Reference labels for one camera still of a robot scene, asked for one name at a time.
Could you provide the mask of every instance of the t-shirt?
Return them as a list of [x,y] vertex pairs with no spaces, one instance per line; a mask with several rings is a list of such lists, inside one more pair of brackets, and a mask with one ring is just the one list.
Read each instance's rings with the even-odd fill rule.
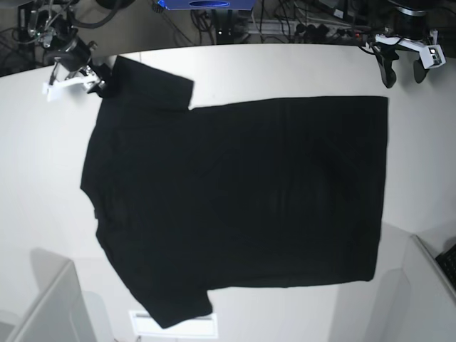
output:
[[210,314],[212,289],[373,278],[387,98],[188,110],[192,81],[125,58],[114,77],[81,188],[110,263],[163,328]]

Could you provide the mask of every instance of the table surface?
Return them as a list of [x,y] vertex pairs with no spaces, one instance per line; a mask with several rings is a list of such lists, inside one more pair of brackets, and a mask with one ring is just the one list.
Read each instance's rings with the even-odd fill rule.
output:
[[[413,80],[412,66],[417,57],[402,53],[401,59],[393,64],[398,82],[388,90],[381,82],[374,57],[350,46],[212,46],[148,51],[128,57],[194,80],[191,107],[280,97],[389,97],[383,221],[407,232],[446,229],[447,237],[454,237],[455,61],[449,60],[442,68],[431,70],[418,85]],[[103,257],[94,238],[92,204],[79,190],[88,139],[101,99],[95,94],[74,91],[47,103],[41,87],[50,73],[51,68],[42,68],[0,78],[2,269],[11,268],[9,263],[14,253],[19,253],[17,250],[26,252],[36,247],[73,258]],[[442,249],[445,241],[436,239],[435,250]],[[26,257],[17,260],[23,265],[28,261]],[[26,282],[10,282],[0,291],[26,293],[28,288],[21,286],[26,286]],[[306,301],[313,297],[309,294]],[[321,297],[315,301],[314,308],[325,309]],[[365,326],[362,320],[368,318],[364,316],[361,311],[359,315],[353,314],[353,324]],[[320,334],[330,330],[330,320],[317,326],[318,322],[312,321],[314,317],[318,317],[317,311],[309,315],[309,325],[313,324]],[[363,329],[350,333],[362,337]]]

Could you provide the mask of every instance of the blue device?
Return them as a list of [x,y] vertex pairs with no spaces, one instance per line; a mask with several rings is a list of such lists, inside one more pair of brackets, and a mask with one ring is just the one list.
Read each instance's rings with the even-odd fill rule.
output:
[[166,9],[244,9],[250,11],[256,0],[160,0]]

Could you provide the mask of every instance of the white table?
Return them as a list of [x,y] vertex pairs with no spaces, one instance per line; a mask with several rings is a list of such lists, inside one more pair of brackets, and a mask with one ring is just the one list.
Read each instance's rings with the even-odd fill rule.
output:
[[[388,90],[374,57],[353,47],[216,46],[148,51],[130,57],[194,80],[192,107],[277,97],[388,96],[390,142],[383,220],[407,232],[444,227],[451,234],[456,222],[454,61],[430,71],[425,82],[417,85],[412,67],[416,56],[404,53],[393,66],[398,82]],[[123,326],[124,309],[138,309],[138,305],[105,263],[94,237],[93,207],[79,190],[88,138],[101,100],[75,93],[47,103],[41,84],[50,72],[43,68],[0,78],[0,266],[18,262],[18,268],[30,271],[24,255],[35,247],[74,258],[83,288],[103,292],[116,337],[131,341],[130,327]],[[383,233],[376,279],[401,265],[406,236],[391,229]],[[0,282],[0,293],[33,293],[28,285],[33,277],[17,277],[5,289]],[[105,290],[108,286],[116,291],[112,297]],[[224,342],[362,341],[376,286],[373,281],[280,291],[229,289],[214,293],[211,300],[219,312]],[[120,299],[124,302],[112,303],[110,298],[119,293],[125,295]],[[363,303],[341,309],[341,299],[354,293]],[[26,296],[17,297],[24,306]],[[1,305],[8,306],[8,300],[0,298],[0,310]],[[233,305],[239,310],[237,315]],[[253,323],[243,321],[248,316]]]

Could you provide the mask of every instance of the black t-shirt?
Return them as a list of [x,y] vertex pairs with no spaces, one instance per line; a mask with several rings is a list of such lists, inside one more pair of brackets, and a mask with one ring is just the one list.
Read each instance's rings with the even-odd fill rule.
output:
[[207,290],[371,280],[388,99],[272,99],[188,110],[192,81],[118,58],[81,188],[97,238],[163,327]]

